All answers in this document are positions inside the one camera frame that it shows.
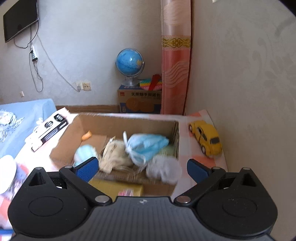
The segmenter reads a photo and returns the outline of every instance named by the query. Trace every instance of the blue bedsheet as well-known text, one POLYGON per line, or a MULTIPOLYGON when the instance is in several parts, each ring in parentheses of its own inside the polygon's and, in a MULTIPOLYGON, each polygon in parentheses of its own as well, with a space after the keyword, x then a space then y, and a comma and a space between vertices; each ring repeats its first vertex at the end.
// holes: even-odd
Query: blue bedsheet
POLYGON ((0 105, 0 110, 12 112, 17 119, 24 117, 23 122, 0 143, 0 158, 5 155, 17 156, 25 144, 25 139, 33 129, 46 120, 57 109, 51 99, 33 100, 12 104, 0 105))

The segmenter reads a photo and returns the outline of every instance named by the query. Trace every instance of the open cardboard box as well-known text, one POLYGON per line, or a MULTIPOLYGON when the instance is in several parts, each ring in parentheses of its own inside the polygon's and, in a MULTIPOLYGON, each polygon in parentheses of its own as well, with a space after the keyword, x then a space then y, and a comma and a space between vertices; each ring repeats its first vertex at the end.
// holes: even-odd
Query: open cardboard box
MULTIPOLYGON (((74 118, 56 148, 52 150, 50 158, 58 168, 73 165, 73 157, 79 146, 90 144, 95 147, 97 153, 101 153, 110 138, 115 136, 116 139, 123 139, 124 131, 127 132, 128 138, 136 133, 163 135, 169 139, 170 144, 174 145, 175 157, 178 158, 179 128, 177 121, 131 119, 94 113, 81 113, 74 118), (92 137, 81 142, 81 137, 88 131, 92 132, 92 137)), ((145 170, 136 176, 117 170, 112 170, 110 174, 99 171, 94 178, 142 184, 145 196, 171 196, 175 189, 175 185, 148 179, 145 170)))

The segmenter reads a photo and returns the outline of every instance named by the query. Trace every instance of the gold curtain trim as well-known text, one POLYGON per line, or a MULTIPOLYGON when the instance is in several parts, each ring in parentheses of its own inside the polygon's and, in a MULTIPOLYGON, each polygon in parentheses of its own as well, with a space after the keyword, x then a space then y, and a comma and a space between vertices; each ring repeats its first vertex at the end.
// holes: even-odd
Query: gold curtain trim
POLYGON ((191 40, 190 38, 171 38, 171 39, 166 39, 162 38, 162 46, 163 48, 181 48, 181 47, 186 47, 190 48, 191 45, 191 40))

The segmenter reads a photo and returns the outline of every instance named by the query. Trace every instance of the gray ridged surface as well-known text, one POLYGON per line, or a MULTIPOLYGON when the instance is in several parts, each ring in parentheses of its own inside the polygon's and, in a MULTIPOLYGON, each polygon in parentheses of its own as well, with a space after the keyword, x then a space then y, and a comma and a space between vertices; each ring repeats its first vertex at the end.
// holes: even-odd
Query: gray ridged surface
MULTIPOLYGON (((73 232, 51 239, 17 235, 13 241, 234 241, 207 230, 189 208, 173 205, 167 197, 118 197, 97 207, 73 232)), ((263 236, 255 241, 272 241, 263 236)))

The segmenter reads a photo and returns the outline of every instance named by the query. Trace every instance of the wooden baseboard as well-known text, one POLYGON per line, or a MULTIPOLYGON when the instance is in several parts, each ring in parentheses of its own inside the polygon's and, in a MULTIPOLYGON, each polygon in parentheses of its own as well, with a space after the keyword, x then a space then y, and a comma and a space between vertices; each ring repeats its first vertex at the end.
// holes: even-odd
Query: wooden baseboard
POLYGON ((57 105, 57 110, 66 107, 70 113, 120 113, 119 105, 57 105))

